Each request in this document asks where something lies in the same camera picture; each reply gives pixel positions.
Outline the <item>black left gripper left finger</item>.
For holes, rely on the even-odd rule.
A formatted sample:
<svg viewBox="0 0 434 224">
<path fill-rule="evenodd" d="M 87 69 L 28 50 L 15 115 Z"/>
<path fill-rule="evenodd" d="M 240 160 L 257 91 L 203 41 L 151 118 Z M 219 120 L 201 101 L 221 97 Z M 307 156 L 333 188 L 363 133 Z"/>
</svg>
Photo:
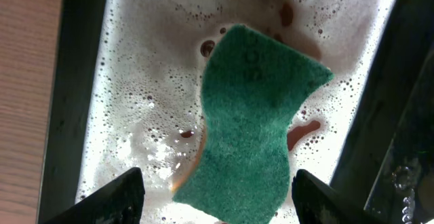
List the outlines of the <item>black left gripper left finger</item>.
<svg viewBox="0 0 434 224">
<path fill-rule="evenodd" d="M 45 224 L 139 224 L 145 189 L 133 167 Z"/>
</svg>

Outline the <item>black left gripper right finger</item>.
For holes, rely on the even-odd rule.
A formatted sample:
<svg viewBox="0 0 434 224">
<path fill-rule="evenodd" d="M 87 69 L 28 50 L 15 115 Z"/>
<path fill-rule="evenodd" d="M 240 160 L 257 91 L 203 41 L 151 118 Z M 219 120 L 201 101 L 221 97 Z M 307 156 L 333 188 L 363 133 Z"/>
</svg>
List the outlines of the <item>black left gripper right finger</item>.
<svg viewBox="0 0 434 224">
<path fill-rule="evenodd" d="M 304 169 L 293 178 L 292 200 L 300 224 L 382 224 Z"/>
</svg>

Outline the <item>green scrub sponge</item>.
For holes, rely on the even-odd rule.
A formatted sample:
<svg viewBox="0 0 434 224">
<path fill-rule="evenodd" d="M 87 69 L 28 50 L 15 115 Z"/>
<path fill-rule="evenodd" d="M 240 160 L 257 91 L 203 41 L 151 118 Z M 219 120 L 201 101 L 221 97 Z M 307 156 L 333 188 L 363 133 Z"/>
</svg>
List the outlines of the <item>green scrub sponge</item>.
<svg viewBox="0 0 434 224">
<path fill-rule="evenodd" d="M 232 26 L 203 72 L 205 144 L 173 200 L 227 223 L 268 223 L 290 188 L 290 123 L 332 78 L 316 60 Z"/>
</svg>

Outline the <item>round black serving tray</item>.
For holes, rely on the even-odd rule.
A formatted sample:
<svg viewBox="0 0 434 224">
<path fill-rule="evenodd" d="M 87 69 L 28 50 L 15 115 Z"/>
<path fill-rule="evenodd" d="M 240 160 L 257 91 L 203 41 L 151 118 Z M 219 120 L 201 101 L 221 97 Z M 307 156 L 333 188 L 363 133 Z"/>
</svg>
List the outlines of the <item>round black serving tray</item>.
<svg viewBox="0 0 434 224">
<path fill-rule="evenodd" d="M 433 53 L 414 84 L 364 210 L 381 223 L 433 222 Z"/>
</svg>

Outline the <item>black rectangular tray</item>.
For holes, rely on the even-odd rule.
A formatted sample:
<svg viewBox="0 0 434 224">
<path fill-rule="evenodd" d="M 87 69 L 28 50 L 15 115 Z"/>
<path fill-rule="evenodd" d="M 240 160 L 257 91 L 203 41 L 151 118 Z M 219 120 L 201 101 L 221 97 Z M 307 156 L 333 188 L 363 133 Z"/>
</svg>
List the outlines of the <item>black rectangular tray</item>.
<svg viewBox="0 0 434 224">
<path fill-rule="evenodd" d="M 206 51 L 241 22 L 335 74 L 293 126 L 318 130 L 290 153 L 363 204 L 426 58 L 433 0 L 64 0 L 37 220 L 44 223 L 134 166 L 143 223 L 211 223 L 170 198 L 191 166 Z"/>
</svg>

